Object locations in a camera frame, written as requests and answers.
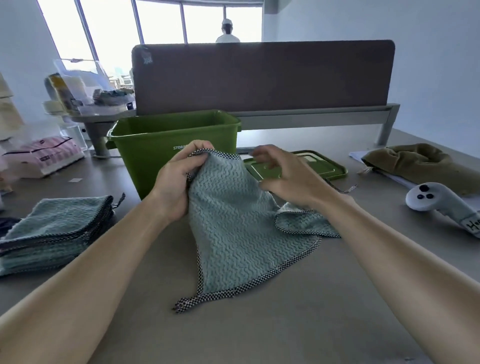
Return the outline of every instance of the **bin handle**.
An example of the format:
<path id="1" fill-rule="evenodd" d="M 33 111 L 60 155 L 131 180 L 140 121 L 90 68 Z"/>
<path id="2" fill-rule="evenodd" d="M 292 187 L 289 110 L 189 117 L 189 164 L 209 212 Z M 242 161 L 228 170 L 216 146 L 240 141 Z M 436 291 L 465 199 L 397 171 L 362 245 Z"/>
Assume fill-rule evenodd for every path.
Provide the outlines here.
<path id="1" fill-rule="evenodd" d="M 107 132 L 107 142 L 105 143 L 105 147 L 107 149 L 117 149 L 117 146 L 115 145 L 115 142 L 113 140 L 109 140 L 112 137 L 112 131 L 113 129 L 117 126 L 118 121 L 113 124 L 113 126 L 110 128 L 110 130 Z"/>

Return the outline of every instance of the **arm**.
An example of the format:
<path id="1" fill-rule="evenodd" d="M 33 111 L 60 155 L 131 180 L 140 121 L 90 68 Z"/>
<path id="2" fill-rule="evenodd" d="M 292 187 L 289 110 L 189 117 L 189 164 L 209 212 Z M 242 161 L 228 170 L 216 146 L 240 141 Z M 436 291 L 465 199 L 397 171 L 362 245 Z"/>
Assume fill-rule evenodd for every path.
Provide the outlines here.
<path id="1" fill-rule="evenodd" d="M 322 213 L 352 249 L 401 324 L 437 364 L 480 363 L 480 284 L 328 186 L 306 163 L 275 146 L 260 162 L 282 168 L 261 188 Z"/>
<path id="2" fill-rule="evenodd" d="M 80 256 L 0 317 L 0 363 L 84 364 L 105 334 L 129 281 L 157 235 L 187 210 L 194 141 L 158 173 L 152 192 Z"/>

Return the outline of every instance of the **background desk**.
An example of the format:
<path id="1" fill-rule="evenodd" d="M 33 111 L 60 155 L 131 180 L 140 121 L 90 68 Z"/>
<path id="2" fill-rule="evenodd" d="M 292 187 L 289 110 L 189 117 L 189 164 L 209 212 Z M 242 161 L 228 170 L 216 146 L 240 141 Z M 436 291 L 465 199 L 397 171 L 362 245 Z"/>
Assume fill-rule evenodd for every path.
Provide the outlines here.
<path id="1" fill-rule="evenodd" d="M 239 134 L 238 146 L 275 143 L 287 150 L 313 149 L 345 165 L 349 176 L 336 184 L 359 183 L 352 195 L 364 209 L 480 280 L 478 239 L 439 214 L 410 210 L 404 202 L 406 188 L 394 181 L 356 174 L 361 164 L 348 153 L 373 147 L 376 128 L 246 131 Z M 394 130 L 390 144 L 420 141 Z M 480 169 L 480 161 L 451 154 Z M 82 180 L 68 182 L 72 178 Z M 2 216 L 24 217 L 46 197 L 118 198 L 125 192 L 119 217 L 139 202 L 121 159 L 87 158 L 42 180 L 20 180 L 14 188 L 16 193 L 4 199 L 8 210 Z M 0 314 L 52 274 L 1 278 Z M 245 294 L 176 315 L 173 304 L 195 292 L 196 278 L 194 239 L 183 219 L 169 226 L 146 254 L 91 363 L 393 364 L 424 356 L 341 239 L 324 238 L 311 255 Z"/>

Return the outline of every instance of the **white vr controller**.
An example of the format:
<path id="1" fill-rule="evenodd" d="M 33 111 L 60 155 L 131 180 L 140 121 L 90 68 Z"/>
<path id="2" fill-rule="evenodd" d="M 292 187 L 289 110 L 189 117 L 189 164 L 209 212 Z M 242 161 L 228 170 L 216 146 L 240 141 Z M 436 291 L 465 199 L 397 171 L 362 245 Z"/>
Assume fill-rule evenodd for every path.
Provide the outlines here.
<path id="1" fill-rule="evenodd" d="M 441 183 L 427 182 L 413 187 L 405 202 L 416 211 L 437 210 L 480 239 L 480 213 Z"/>

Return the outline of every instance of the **green lid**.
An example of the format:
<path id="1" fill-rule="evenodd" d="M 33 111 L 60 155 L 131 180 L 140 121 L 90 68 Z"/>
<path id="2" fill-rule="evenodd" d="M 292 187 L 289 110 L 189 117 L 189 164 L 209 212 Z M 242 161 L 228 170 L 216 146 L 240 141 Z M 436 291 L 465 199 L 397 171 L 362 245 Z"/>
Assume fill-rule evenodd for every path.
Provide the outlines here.
<path id="1" fill-rule="evenodd" d="M 312 150 L 300 150 L 293 154 L 304 157 L 309 166 L 323 178 L 336 180 L 344 178 L 348 174 L 345 167 Z M 243 162 L 248 172 L 258 181 L 265 178 L 278 178 L 282 173 L 280 167 L 269 169 L 268 163 L 257 163 L 253 158 L 245 159 Z"/>

